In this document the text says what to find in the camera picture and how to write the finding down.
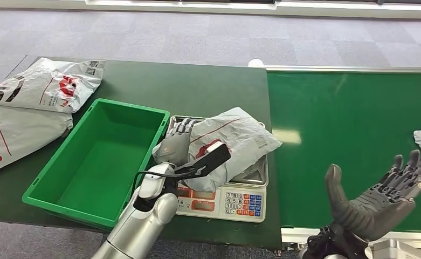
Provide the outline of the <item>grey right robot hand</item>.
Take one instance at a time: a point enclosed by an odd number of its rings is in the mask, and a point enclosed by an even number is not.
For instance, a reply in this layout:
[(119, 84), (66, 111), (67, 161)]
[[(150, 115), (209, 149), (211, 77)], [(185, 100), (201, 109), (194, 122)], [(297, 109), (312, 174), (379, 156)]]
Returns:
[(357, 198), (349, 200), (341, 185), (341, 168), (331, 164), (325, 184), (334, 223), (365, 241), (375, 241), (392, 231), (415, 208), (421, 193), (421, 151), (413, 150), (406, 164), (402, 155), (383, 177)]

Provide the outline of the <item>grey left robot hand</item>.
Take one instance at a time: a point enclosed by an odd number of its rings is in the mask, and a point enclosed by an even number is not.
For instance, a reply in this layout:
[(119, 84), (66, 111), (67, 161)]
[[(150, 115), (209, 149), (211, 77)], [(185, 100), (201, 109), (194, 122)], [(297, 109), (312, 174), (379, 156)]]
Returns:
[(197, 120), (185, 118), (176, 123), (165, 135), (158, 148), (153, 150), (153, 157), (157, 163), (168, 162), (181, 166), (188, 162), (190, 136)]

